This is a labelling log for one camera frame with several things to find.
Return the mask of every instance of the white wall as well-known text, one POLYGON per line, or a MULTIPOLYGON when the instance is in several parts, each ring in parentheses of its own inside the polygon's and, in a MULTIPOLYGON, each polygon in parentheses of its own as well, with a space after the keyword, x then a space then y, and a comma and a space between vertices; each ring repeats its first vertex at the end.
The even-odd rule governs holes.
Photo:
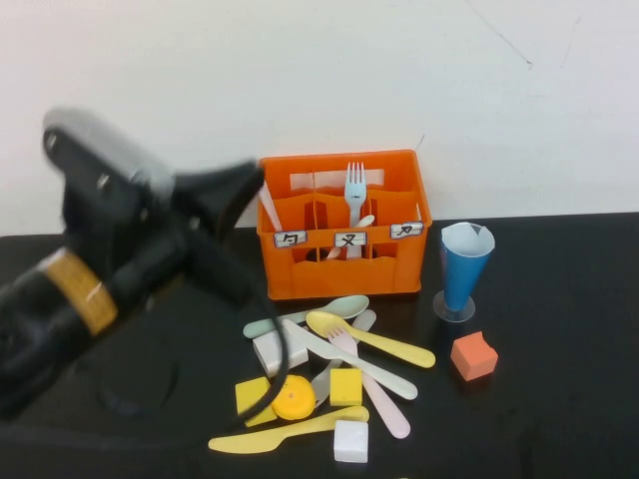
POLYGON ((418 147, 436 219, 639 210, 638 15, 636 0, 0 0, 0 235, 60 228, 40 135, 61 104, 184 169, 418 147))

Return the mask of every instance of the plastic cutlery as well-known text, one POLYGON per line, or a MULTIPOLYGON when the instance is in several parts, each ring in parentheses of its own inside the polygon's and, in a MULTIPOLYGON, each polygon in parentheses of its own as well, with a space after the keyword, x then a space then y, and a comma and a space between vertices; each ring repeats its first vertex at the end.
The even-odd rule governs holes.
MULTIPOLYGON (((362 331, 368 331, 375 323, 377 315, 374 311, 367 309, 352 322, 352 327, 361 329, 362 331)), ((316 408, 318 408, 330 394, 330 370, 341 366, 340 359, 333 359, 328 366, 318 374, 313 381, 311 381, 311 387, 316 394, 316 408)))
MULTIPOLYGON (((343 329, 332 329, 328 333, 330 344, 334 344, 339 349, 357 356, 357 344, 354 338, 343 329)), ((410 424, 401 413, 397 405, 388 397, 388 394, 365 372, 361 375, 363 387, 377 409, 379 417, 392 434, 397 439, 403 439, 410 434, 410 424)))
MULTIPOLYGON (((307 320, 307 314, 311 311, 325 311, 337 314, 339 317, 345 317, 349 319, 356 317, 362 311, 364 311, 370 301, 366 296, 345 296, 334 299, 324 307, 317 309, 310 309, 308 311, 294 312, 293 314, 285 314, 280 316, 281 319, 290 319, 294 323, 301 323, 307 320)), ((270 319, 260 319, 259 321, 253 321, 244 326, 244 336, 253 339, 254 337, 261 336, 267 332, 273 331, 273 324, 270 319)))
POLYGON ((324 359, 341 359, 343 362, 347 362, 352 367, 361 369, 362 372, 365 372, 370 377, 374 378, 379 384, 387 387, 404 399, 412 400, 417 397, 417 388, 415 385, 412 382, 405 380, 403 377, 399 377, 392 372, 381 369, 374 364, 370 364, 363 359, 342 351, 329 342, 319 339, 317 336, 302 329, 288 319, 284 319, 282 324, 291 336, 296 337, 309 350, 318 356, 323 357, 324 359))
POLYGON ((323 337, 327 337, 326 334, 330 329, 343 329, 360 341, 421 367, 432 367, 435 363, 435 355, 428 349, 371 334, 370 332, 360 331, 351 327, 343 318, 330 312, 310 312, 307 315, 307 324, 314 332, 323 337))
POLYGON ((339 420, 367 422, 368 417, 368 409, 363 406, 345 407, 339 411, 289 426, 237 436, 215 437, 209 441, 209 449, 233 454, 256 454, 273 451, 287 437, 311 434, 312 432, 333 431, 335 423, 339 420))
MULTIPOLYGON (((359 220, 359 223, 357 223, 357 225, 355 225, 354 227, 366 228, 372 225, 374 221, 375 221, 375 215, 368 215, 367 217, 363 217, 361 220, 359 220)), ((339 256, 340 252, 341 252, 341 248, 338 246, 335 246, 333 249, 331 249, 328 252, 328 256, 326 257, 326 259, 335 259, 336 257, 339 256)))
MULTIPOLYGON (((350 208, 350 227, 359 223, 359 212, 366 201, 366 173, 363 163, 349 163, 346 168, 346 184, 343 197, 350 208)), ((361 246, 349 246, 346 249, 346 259, 361 257, 361 246)))

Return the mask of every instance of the yellow foam cube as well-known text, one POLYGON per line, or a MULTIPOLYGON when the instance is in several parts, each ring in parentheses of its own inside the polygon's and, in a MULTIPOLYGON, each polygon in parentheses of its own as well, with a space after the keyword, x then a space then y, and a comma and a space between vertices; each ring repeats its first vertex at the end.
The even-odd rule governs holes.
POLYGON ((330 405, 361 406, 361 370, 330 370, 330 405))
MULTIPOLYGON (((258 377, 250 381, 236 384, 236 403, 238 413, 244 412, 260 400, 269 390, 269 380, 265 377, 258 377)), ((273 408, 269 405, 264 411, 253 419, 246 422, 247 426, 256 426, 264 422, 274 421, 276 416, 273 408)))

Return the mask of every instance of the white block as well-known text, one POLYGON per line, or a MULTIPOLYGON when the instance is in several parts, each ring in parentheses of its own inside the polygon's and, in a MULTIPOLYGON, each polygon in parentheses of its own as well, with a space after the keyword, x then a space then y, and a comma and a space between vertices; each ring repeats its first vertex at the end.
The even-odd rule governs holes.
MULTIPOLYGON (((303 364, 309 360, 309 351, 305 346, 290 336, 284 334, 289 346, 289 368, 303 364)), ((280 337, 277 331, 271 331, 253 340, 253 348, 268 377, 275 376, 280 370, 280 337)))
POLYGON ((332 449, 337 462, 368 462, 368 423, 336 422, 332 449))

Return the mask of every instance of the orange crate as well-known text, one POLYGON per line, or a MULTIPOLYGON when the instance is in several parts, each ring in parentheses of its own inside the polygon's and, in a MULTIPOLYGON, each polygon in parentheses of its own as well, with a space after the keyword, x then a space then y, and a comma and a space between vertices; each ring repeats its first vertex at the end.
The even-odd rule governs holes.
POLYGON ((349 294, 415 292, 426 234, 432 224, 413 150, 278 157, 262 160, 283 231, 277 233, 262 203, 262 243, 269 297, 292 299, 349 294), (343 197, 348 163, 363 163, 368 185, 361 217, 368 228, 349 228, 343 197), (324 260, 335 235, 365 234, 362 258, 324 260))

